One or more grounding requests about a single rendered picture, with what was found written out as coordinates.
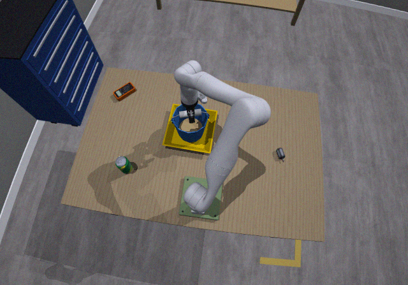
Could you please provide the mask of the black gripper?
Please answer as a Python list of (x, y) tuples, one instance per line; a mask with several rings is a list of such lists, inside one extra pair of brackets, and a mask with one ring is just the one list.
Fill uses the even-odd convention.
[[(194, 123), (195, 122), (195, 119), (194, 119), (194, 115), (195, 115), (195, 113), (194, 113), (194, 109), (195, 109), (195, 106), (198, 104), (198, 100), (197, 100), (197, 102), (195, 103), (195, 104), (193, 104), (193, 105), (186, 105), (186, 104), (184, 104), (182, 101), (181, 101), (181, 103), (182, 103), (182, 105), (186, 108), (186, 110), (187, 110), (187, 116), (189, 116), (189, 123)], [(188, 112), (190, 112), (190, 113), (188, 113)]]

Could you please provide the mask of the yellow square tray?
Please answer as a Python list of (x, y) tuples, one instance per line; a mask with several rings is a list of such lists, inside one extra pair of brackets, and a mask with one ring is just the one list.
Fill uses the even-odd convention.
[(164, 135), (163, 145), (169, 147), (176, 147), (180, 149), (194, 150), (198, 152), (206, 152), (210, 154), (212, 148), (212, 141), (214, 137), (217, 111), (206, 109), (207, 113), (209, 113), (210, 116), (205, 126), (205, 130), (203, 132), (202, 137), (196, 142), (186, 142), (183, 139), (181, 139), (175, 128), (175, 125), (172, 124), (172, 122), (170, 121), (171, 118), (173, 117), (173, 113), (176, 107), (178, 106), (180, 105), (177, 104), (172, 105), (168, 125), (166, 128), (166, 133)]

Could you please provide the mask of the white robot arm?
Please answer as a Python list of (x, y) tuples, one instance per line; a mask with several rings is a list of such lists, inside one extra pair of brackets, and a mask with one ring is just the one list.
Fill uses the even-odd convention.
[(174, 78), (180, 84), (180, 98), (186, 105), (193, 105), (197, 100), (206, 104), (208, 97), (231, 106), (221, 134), (205, 163), (208, 188), (194, 182), (184, 193), (185, 203), (198, 211), (191, 210), (192, 214), (205, 215), (237, 162), (242, 138), (251, 128), (266, 124), (271, 109), (264, 99), (238, 90), (202, 71), (200, 64), (194, 60), (176, 69)]

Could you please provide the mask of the blue bucket with wire handle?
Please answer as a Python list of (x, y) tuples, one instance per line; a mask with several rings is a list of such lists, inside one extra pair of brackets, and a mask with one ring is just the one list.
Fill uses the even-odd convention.
[(195, 106), (194, 113), (195, 122), (189, 123), (187, 110), (183, 105), (180, 105), (176, 107), (171, 120), (181, 139), (186, 142), (196, 142), (202, 137), (210, 116), (200, 104)]

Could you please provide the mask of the orange digital multimeter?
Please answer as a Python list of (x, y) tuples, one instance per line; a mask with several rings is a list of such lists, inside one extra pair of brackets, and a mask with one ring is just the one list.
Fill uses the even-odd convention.
[(114, 91), (113, 94), (114, 96), (116, 96), (118, 101), (121, 101), (135, 91), (136, 89), (134, 85), (131, 82), (128, 82), (126, 85), (123, 85), (122, 87)]

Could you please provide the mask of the green drink can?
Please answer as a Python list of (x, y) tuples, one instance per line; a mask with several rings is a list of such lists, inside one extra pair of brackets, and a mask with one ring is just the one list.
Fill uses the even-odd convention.
[(133, 169), (133, 165), (125, 156), (119, 156), (115, 161), (115, 165), (122, 173), (130, 173)]

